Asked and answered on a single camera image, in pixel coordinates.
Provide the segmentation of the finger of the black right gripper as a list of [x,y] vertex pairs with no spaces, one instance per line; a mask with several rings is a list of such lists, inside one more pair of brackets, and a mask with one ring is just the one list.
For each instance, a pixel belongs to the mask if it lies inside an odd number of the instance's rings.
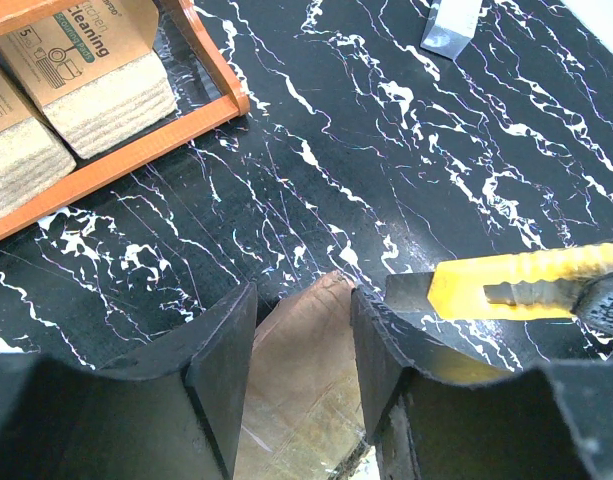
[[613,272],[586,282],[572,313],[587,326],[613,334]]

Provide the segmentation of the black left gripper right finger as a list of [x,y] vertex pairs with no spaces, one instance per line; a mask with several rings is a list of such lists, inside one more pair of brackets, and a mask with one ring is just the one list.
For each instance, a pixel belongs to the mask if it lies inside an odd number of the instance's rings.
[[613,360],[480,362],[351,296],[368,442],[384,479],[613,479]]

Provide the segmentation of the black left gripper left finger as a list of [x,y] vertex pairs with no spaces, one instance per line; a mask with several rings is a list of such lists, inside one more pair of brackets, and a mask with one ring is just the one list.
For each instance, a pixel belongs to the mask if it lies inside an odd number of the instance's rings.
[[0,479],[229,479],[257,318],[237,286],[97,370],[0,354]]

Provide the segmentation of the yellow utility knife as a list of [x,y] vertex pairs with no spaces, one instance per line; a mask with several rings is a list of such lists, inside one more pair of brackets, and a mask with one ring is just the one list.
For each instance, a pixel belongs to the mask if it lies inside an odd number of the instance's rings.
[[583,296],[611,277],[613,241],[448,260],[430,272],[389,275],[385,303],[447,321],[570,318]]

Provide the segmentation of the brown cardboard express box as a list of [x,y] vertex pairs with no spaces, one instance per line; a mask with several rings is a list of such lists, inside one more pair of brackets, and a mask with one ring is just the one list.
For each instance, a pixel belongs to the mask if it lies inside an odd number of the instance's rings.
[[341,272],[327,273],[257,327],[235,478],[333,478],[360,444],[353,287]]

